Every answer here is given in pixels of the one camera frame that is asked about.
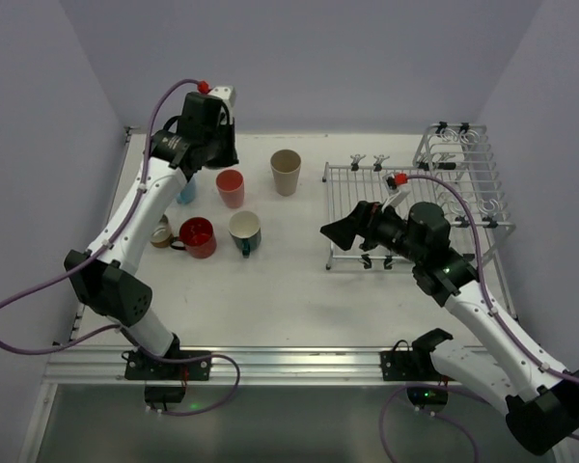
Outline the pink cup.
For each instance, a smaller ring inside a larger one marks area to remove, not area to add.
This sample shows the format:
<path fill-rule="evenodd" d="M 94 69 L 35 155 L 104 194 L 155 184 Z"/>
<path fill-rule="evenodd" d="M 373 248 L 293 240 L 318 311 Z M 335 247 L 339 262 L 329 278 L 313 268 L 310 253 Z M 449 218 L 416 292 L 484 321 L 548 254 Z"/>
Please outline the pink cup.
<path fill-rule="evenodd" d="M 216 187 L 223 203 L 229 208 L 242 207 L 244 202 L 243 175 L 233 169 L 227 169 L 217 175 Z"/>

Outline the light blue mug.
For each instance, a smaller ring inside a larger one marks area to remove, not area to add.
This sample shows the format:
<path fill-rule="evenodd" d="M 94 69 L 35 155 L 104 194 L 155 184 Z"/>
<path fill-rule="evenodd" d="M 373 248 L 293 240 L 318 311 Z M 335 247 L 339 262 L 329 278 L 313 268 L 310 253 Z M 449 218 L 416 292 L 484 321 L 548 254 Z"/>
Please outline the light blue mug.
<path fill-rule="evenodd" d="M 197 197 L 196 178 L 192 177 L 176 196 L 178 204 L 190 204 Z"/>

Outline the beige tall cup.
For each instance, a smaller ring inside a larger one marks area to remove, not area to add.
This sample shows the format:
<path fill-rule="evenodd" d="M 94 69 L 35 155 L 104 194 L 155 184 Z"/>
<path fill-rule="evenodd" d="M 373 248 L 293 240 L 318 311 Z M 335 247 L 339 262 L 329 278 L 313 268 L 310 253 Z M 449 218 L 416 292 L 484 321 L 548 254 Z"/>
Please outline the beige tall cup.
<path fill-rule="evenodd" d="M 301 169 L 301 157 L 294 150 L 278 150 L 270 158 L 275 189 L 284 197 L 295 193 Z"/>

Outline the dark teal mug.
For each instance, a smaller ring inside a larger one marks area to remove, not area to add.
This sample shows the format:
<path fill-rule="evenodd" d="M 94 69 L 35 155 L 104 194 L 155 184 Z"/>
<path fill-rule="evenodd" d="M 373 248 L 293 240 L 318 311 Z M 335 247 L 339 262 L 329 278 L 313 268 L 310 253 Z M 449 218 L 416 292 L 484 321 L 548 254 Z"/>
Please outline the dark teal mug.
<path fill-rule="evenodd" d="M 229 222 L 229 233 L 242 256 L 248 259 L 262 242 L 261 221 L 252 211 L 239 211 Z"/>

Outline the red mug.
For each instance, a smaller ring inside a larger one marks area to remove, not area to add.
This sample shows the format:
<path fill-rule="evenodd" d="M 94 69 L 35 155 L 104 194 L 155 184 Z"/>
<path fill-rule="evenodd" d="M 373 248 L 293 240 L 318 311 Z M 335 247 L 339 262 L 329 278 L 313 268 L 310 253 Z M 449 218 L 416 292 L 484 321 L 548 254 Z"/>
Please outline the red mug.
<path fill-rule="evenodd" d="M 170 248 L 184 251 L 194 259 L 207 259 L 217 248 L 213 225 L 204 217 L 193 217 L 180 227 L 178 235 L 170 243 Z"/>

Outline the cream brown mug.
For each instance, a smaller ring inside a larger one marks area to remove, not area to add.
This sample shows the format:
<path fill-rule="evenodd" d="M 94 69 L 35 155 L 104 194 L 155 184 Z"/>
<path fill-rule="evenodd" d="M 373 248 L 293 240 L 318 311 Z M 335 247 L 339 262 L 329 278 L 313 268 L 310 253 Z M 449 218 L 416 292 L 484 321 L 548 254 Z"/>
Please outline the cream brown mug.
<path fill-rule="evenodd" d="M 155 248 L 167 248 L 173 239 L 173 229 L 168 217 L 163 214 L 152 232 L 150 244 Z"/>

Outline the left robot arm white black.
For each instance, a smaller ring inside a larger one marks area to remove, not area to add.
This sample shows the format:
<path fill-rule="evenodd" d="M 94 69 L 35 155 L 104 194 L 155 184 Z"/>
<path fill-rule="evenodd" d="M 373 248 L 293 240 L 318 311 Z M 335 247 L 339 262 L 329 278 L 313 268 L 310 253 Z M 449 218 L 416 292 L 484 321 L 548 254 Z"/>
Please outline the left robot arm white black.
<path fill-rule="evenodd" d="M 65 258 L 79 302 L 121 325 L 124 335 L 155 357 L 175 336 L 152 310 L 152 289 L 136 277 L 141 257 L 167 207 L 202 168 L 237 164 L 235 90 L 190 92 L 174 124 L 156 131 L 122 203 L 85 252 Z"/>

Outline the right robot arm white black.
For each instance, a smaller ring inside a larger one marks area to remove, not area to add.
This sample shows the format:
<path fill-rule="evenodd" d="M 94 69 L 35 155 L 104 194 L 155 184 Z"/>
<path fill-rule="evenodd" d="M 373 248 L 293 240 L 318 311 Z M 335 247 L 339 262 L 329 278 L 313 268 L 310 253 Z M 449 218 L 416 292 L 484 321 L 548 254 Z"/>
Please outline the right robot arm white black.
<path fill-rule="evenodd" d="M 515 440 L 543 455 L 579 429 L 579 369 L 548 354 L 502 309 L 481 267 L 451 245 L 451 225 L 440 206 L 420 202 L 406 218 L 391 206 L 361 201 L 321 233 L 344 251 L 381 246 L 413 263 L 417 286 L 456 317 L 493 358 L 463 353 L 450 339 L 430 349 L 433 367 L 500 411 Z"/>

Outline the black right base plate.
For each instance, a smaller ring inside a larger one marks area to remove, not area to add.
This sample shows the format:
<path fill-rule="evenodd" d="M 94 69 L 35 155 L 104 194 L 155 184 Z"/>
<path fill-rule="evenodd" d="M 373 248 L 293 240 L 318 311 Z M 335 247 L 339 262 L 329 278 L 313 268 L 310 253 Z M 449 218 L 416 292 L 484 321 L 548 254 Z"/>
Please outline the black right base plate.
<path fill-rule="evenodd" d="M 379 352 L 384 381 L 438 382 L 446 378 L 437 371 L 430 358 L 436 343 L 432 340 L 397 341 L 390 349 Z"/>

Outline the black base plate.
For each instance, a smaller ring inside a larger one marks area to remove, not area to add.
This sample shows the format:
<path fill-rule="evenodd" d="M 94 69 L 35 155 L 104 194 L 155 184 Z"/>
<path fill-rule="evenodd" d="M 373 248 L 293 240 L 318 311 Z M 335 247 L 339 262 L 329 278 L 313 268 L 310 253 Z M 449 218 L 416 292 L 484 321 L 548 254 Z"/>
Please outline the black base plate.
<path fill-rule="evenodd" d="M 446 378 L 437 371 L 430 358 L 436 343 L 432 340 L 397 341 L 390 349 L 379 352 L 384 381 L 438 382 Z"/>
<path fill-rule="evenodd" d="M 207 381 L 211 352 L 172 347 L 160 362 L 141 350 L 127 350 L 121 355 L 126 366 L 124 378 L 139 381 Z"/>

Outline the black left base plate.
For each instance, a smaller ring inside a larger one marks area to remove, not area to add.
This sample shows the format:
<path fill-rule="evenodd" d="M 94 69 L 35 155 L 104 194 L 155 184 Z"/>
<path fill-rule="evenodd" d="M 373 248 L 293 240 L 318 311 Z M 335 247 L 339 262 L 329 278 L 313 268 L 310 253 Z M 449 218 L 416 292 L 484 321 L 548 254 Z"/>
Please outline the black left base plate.
<path fill-rule="evenodd" d="M 121 355 L 126 366 L 124 378 L 139 381 L 207 381 L 211 352 L 172 347 L 160 362 L 141 350 L 127 350 Z"/>

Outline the aluminium rail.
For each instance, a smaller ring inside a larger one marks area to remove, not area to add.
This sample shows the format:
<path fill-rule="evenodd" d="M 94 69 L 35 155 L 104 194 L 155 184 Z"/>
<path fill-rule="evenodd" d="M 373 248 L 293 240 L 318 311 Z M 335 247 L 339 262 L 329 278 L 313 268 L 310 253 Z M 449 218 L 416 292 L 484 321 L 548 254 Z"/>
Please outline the aluminium rail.
<path fill-rule="evenodd" d="M 231 386 L 240 367 L 241 386 L 379 386 L 381 347 L 212 347 L 206 386 Z M 124 377 L 124 345 L 84 345 L 53 354 L 43 380 L 59 385 L 112 385 Z"/>

